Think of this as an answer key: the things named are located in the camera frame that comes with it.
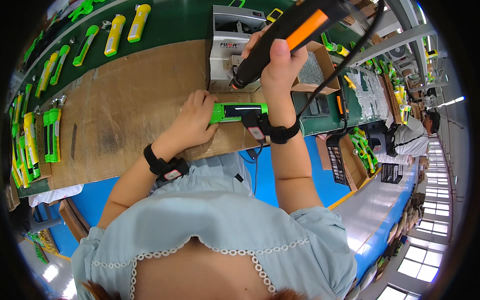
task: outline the woman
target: woman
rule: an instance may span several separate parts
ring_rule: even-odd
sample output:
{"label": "woman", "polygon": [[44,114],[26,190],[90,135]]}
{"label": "woman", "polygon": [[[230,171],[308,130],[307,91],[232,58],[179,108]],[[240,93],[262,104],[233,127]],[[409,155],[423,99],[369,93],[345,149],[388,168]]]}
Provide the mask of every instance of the woman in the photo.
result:
{"label": "woman", "polygon": [[[262,34],[252,35],[244,58]],[[290,87],[307,51],[291,56],[286,41],[276,40],[270,56],[261,77],[269,120],[290,128]],[[207,91],[190,94],[152,143],[156,158],[168,162],[206,143],[217,129],[208,126],[215,100]],[[194,162],[188,175],[149,197],[157,176],[140,156],[72,256],[78,297],[105,299],[106,291],[124,300],[344,298],[357,265],[340,216],[315,190],[301,133],[271,144],[271,153],[279,208],[252,197],[238,154]]]}

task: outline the plastic crate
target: plastic crate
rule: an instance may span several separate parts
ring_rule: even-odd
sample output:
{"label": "plastic crate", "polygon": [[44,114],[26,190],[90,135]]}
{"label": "plastic crate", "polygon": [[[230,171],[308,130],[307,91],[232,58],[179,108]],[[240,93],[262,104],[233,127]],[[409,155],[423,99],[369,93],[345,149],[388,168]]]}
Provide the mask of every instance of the plastic crate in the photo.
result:
{"label": "plastic crate", "polygon": [[382,182],[398,184],[403,178],[403,165],[382,164]]}
{"label": "plastic crate", "polygon": [[326,140],[328,156],[332,165],[333,180],[336,183],[348,186],[347,177],[345,175],[345,167],[343,165],[342,152],[340,151],[340,140],[345,134],[332,135]]}

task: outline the yellow floor line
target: yellow floor line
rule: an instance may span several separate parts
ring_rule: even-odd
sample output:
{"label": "yellow floor line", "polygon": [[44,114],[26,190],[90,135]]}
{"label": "yellow floor line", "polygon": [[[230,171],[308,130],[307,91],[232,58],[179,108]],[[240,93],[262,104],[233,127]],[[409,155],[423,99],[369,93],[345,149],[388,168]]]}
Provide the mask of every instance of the yellow floor line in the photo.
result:
{"label": "yellow floor line", "polygon": [[[32,243],[32,244],[35,244],[35,243],[33,243],[31,240],[29,240],[29,239],[27,239],[27,238],[25,238],[25,240],[29,241],[29,242]],[[48,253],[50,253],[50,254],[53,254],[53,255],[55,255],[55,256],[58,256],[59,258],[63,258],[63,259],[68,260],[68,261],[71,260],[70,257],[65,256],[65,255],[61,255],[61,254],[57,254],[57,253],[53,253],[52,251],[50,251],[50,250],[47,249],[47,248],[43,248],[43,247],[42,247],[42,249],[43,249],[43,251],[46,251],[46,252],[48,252]]]}
{"label": "yellow floor line", "polygon": [[400,194],[403,192],[403,189],[398,193],[398,195],[396,196],[395,198],[395,201],[392,203],[392,206],[390,206],[390,208],[388,209],[388,212],[385,214],[384,218],[382,219],[382,221],[378,224],[377,228],[375,229],[374,232],[372,232],[371,235],[368,236],[368,238],[365,240],[365,242],[363,242],[363,244],[358,248],[358,250],[355,251],[355,254],[358,253],[358,251],[363,247],[363,245],[365,245],[369,240],[370,238],[377,232],[378,228],[380,228],[380,226],[382,225],[382,223],[385,221],[385,219],[387,218],[388,214],[390,213],[390,211],[392,210],[392,208],[394,207],[395,203],[398,201],[398,198],[400,197]]}
{"label": "yellow floor line", "polygon": [[350,198],[353,194],[355,194],[356,192],[360,191],[367,183],[370,182],[370,180],[372,180],[372,178],[374,178],[378,172],[380,172],[382,170],[382,167],[379,167],[378,170],[375,172],[375,174],[368,178],[367,180],[365,180],[364,183],[362,183],[362,185],[360,186],[360,188],[356,191],[353,191],[353,192],[349,192],[348,194],[346,194],[345,196],[343,196],[342,198],[340,198],[340,200],[338,200],[337,202],[333,203],[332,205],[330,205],[328,207],[328,209],[332,210],[334,209],[335,207],[339,206],[340,204],[342,204],[346,199]]}

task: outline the power cord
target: power cord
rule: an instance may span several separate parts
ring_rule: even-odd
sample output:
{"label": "power cord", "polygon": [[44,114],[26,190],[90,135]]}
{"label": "power cord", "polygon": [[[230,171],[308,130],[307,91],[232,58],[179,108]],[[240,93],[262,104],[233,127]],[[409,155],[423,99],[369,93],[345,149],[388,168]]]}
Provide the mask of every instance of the power cord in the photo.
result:
{"label": "power cord", "polygon": [[257,194],[257,174],[258,174],[258,157],[260,156],[260,153],[262,153],[262,150],[264,148],[264,144],[260,144],[260,150],[258,150],[258,153],[257,153],[257,157],[255,159],[255,162],[250,162],[248,161],[246,158],[244,158],[243,156],[241,156],[241,158],[243,158],[244,161],[246,161],[247,163],[253,165],[255,164],[255,188],[253,190],[253,194],[256,195]]}
{"label": "power cord", "polygon": [[312,103],[312,101],[317,97],[317,95],[320,93],[321,90],[324,89],[333,79],[335,79],[340,72],[350,64],[350,62],[353,60],[353,58],[357,55],[357,53],[360,52],[360,48],[363,47],[368,41],[368,39],[373,35],[373,33],[376,31],[376,28],[378,27],[378,24],[380,23],[383,15],[384,15],[384,9],[383,7],[385,6],[385,0],[379,0],[378,1],[378,7],[379,10],[377,12],[377,16],[375,17],[375,20],[373,21],[372,25],[368,28],[367,32],[361,37],[360,41],[356,44],[356,46],[352,49],[350,54],[348,54],[347,57],[343,60],[343,62],[336,68],[333,73],[328,77],[321,85],[319,85],[315,91],[310,95],[308,98],[307,103],[302,107],[300,112],[297,114],[297,119],[300,118],[300,115],[304,112],[304,110]]}

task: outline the lace trim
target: lace trim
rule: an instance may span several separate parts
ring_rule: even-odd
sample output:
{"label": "lace trim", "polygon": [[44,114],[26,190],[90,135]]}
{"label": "lace trim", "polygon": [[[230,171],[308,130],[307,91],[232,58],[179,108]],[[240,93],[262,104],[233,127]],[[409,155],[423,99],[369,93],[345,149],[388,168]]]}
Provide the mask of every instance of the lace trim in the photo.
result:
{"label": "lace trim", "polygon": [[211,247],[210,245],[206,244],[202,238],[200,238],[199,236],[197,235],[192,235],[190,237],[188,237],[187,240],[185,240],[185,242],[183,242],[182,244],[180,244],[179,246],[173,248],[173,249],[170,249],[170,250],[165,250],[165,251],[161,251],[161,252],[158,252],[158,251],[155,251],[155,252],[148,252],[148,253],[142,253],[142,254],[139,254],[137,256],[135,256],[134,258],[130,259],[129,261],[127,262],[122,262],[122,263],[105,263],[105,262],[100,262],[100,261],[94,261],[92,262],[92,266],[95,265],[95,266],[102,266],[104,268],[110,268],[110,269],[113,269],[113,268],[121,268],[121,267],[126,267],[130,264],[130,262],[132,262],[132,278],[130,280],[130,299],[133,300],[135,298],[135,295],[133,294],[135,292],[135,283],[137,283],[137,279],[135,278],[137,276],[137,270],[136,270],[136,267],[137,267],[137,261],[138,260],[143,260],[144,258],[152,258],[152,257],[155,257],[155,258],[159,258],[161,256],[169,256],[171,253],[175,253],[177,252],[178,249],[182,248],[186,243],[188,243],[190,241],[190,239],[192,237],[197,237],[198,240],[203,244],[205,245],[207,248],[209,249],[212,249],[213,251],[215,252],[220,252],[222,254],[230,254],[230,255],[251,255],[252,256],[252,262],[255,264],[255,270],[258,272],[258,275],[264,279],[264,284],[266,286],[268,286],[268,291],[271,292],[271,293],[275,293],[276,292],[276,288],[274,287],[274,285],[272,284],[272,281],[268,278],[267,276],[267,273],[263,270],[263,267],[262,265],[259,263],[258,261],[258,258],[255,256],[256,254],[258,255],[262,255],[264,253],[272,253],[272,252],[280,252],[281,250],[283,251],[287,251],[289,248],[293,248],[295,247],[297,244],[298,245],[303,245],[305,243],[309,243],[310,240],[308,238],[304,239],[304,240],[298,240],[298,241],[295,241],[295,242],[291,242],[290,244],[288,245],[283,245],[281,247],[274,247],[274,248],[271,248],[271,249],[265,249],[265,250],[257,250],[257,251],[251,251],[251,250],[226,250],[226,249],[219,249],[219,248],[215,248],[215,247]]}

